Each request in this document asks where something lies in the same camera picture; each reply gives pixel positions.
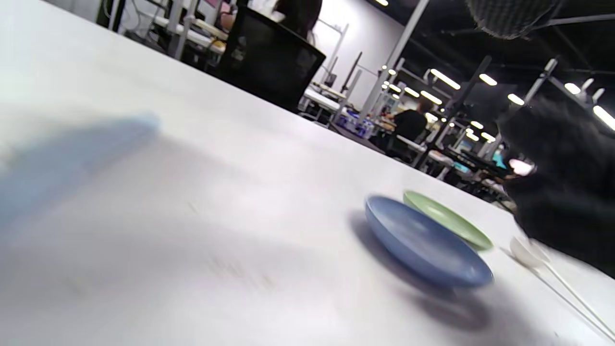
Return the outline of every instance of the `blue plate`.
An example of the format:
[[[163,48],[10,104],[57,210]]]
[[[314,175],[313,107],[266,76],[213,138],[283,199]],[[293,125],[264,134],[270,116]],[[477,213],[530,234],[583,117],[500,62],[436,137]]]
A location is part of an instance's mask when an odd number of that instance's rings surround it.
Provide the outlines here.
[[[493,281],[491,270],[472,248],[423,213],[380,196],[367,199],[365,213],[389,252],[426,281],[465,288]]]

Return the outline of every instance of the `spoon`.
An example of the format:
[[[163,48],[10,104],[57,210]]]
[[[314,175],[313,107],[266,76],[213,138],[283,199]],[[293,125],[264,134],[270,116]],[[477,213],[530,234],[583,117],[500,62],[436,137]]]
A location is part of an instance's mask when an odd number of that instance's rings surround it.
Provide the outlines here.
[[[589,306],[589,304],[585,302],[583,298],[580,297],[580,295],[566,282],[566,280],[564,280],[564,278],[560,276],[560,274],[553,268],[553,266],[551,266],[551,264],[549,263],[549,257],[546,253],[544,253],[541,248],[527,240],[513,238],[512,241],[510,241],[510,251],[521,264],[528,268],[545,267],[546,269],[548,269],[551,274],[553,274],[553,276],[555,276],[555,278],[562,285],[564,285],[568,292],[570,292],[575,298],[577,298],[581,305],[583,305],[587,309],[587,311],[589,311],[592,316],[596,320],[598,320],[600,324],[604,326],[604,328],[606,328],[607,331],[611,333],[611,335],[609,335],[608,337],[609,339],[611,339],[611,341],[615,342],[615,338],[613,337],[613,335],[615,335],[615,332],[613,332],[613,330],[609,328],[609,326],[602,320],[602,318],[598,316],[598,313],[591,306]]]

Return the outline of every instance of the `green plate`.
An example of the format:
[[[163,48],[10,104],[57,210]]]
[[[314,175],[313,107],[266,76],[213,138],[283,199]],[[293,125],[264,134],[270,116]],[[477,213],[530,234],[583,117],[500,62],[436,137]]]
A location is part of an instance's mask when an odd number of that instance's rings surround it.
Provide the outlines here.
[[[451,209],[433,199],[425,197],[420,193],[406,190],[403,192],[403,202],[448,228],[468,242],[474,249],[489,250],[493,247],[493,243],[483,232]]]

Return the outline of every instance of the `white table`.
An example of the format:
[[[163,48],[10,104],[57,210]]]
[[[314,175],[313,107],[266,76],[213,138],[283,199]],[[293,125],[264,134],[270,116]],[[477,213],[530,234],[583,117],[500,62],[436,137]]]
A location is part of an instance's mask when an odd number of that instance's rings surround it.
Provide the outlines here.
[[[169,25],[169,20],[164,17],[157,16],[157,17],[154,17],[154,23],[166,28]],[[181,34],[182,32],[184,32],[184,26],[181,24],[178,24],[175,29],[175,33]],[[218,47],[218,46],[213,45],[211,38],[201,35],[194,30],[189,30],[186,38],[189,41],[192,41],[196,44],[200,44],[203,47],[209,47],[209,49],[214,53],[224,54],[224,51],[225,51],[224,47]]]
[[[331,95],[333,95],[333,96],[335,96],[335,97],[337,97],[339,99],[345,99],[346,98],[346,95],[344,95],[344,94],[342,94],[342,93],[340,93],[340,92],[338,92],[338,91],[336,91],[336,90],[334,90],[334,89],[332,89],[332,88],[330,88],[330,87],[328,87],[328,86],[326,86],[326,85],[324,85],[322,83],[318,83],[318,82],[312,82],[312,83],[313,83],[313,85],[315,87],[318,87],[319,89],[323,90],[324,92],[329,93],[329,94],[331,94]]]
[[[0,22],[15,138],[141,110],[162,121],[0,234],[5,344],[609,345],[498,249],[520,234],[508,213],[45,2],[9,2]],[[363,201],[404,188],[489,234],[494,284],[442,296],[390,261]],[[613,280],[553,257],[613,324]]]
[[[425,150],[427,150],[427,148],[421,146],[420,144],[417,144],[405,137],[402,137],[400,135],[397,135],[397,139],[401,140],[403,143],[405,143],[406,145],[408,145],[408,148],[413,150],[416,153],[422,154],[425,152]],[[453,167],[453,165],[455,164],[455,162],[451,159],[448,158],[444,155],[442,155],[439,151],[437,150],[430,150],[429,154],[428,154],[429,159],[434,160],[435,162],[441,164],[444,166],[444,168],[442,169],[442,171],[438,174],[437,179],[438,180],[444,180],[444,177],[446,176],[446,174],[448,172],[450,172],[451,168]]]
[[[326,98],[325,96],[319,94],[314,89],[311,89],[309,87],[305,90],[305,92],[303,93],[303,96],[318,103],[320,106],[328,110],[336,111],[339,109],[339,103]]]

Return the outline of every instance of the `office chair backrest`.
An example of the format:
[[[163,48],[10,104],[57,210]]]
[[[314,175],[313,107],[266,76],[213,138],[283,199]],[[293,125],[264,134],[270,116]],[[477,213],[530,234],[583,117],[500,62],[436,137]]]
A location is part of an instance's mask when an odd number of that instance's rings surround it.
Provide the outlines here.
[[[325,55],[282,25],[241,7],[216,75],[261,99],[295,111]]]

